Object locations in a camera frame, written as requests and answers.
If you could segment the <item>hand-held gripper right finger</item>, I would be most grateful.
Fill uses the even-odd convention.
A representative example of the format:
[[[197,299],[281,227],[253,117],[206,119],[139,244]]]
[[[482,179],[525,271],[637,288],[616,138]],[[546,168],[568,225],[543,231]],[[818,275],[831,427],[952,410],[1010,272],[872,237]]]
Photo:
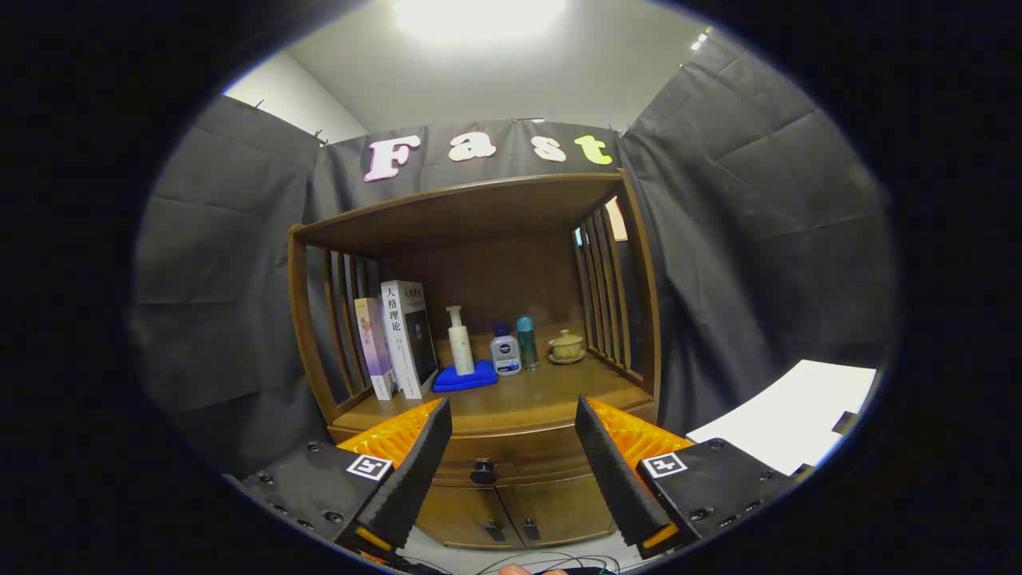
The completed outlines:
[[[693,442],[585,396],[574,430],[625,545],[643,559],[733,529],[812,472],[782,472],[726,439]]]

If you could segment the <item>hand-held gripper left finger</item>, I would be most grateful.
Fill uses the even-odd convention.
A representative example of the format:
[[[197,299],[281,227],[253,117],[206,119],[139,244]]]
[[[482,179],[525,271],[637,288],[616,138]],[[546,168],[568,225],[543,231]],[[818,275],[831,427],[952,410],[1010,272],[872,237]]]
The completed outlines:
[[[398,564],[452,429],[449,400],[435,399],[343,443],[309,442],[247,477],[224,478],[314,537],[368,561]]]

